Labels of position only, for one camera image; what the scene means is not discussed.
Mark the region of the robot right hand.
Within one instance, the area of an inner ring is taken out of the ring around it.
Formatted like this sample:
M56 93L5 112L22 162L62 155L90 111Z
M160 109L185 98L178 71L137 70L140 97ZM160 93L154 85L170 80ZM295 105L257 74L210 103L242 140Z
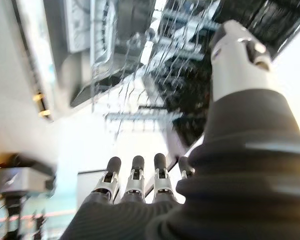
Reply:
M176 202L130 193L82 203L63 240L300 240L300 129L266 47L235 20L211 42L212 96L201 145L186 158Z

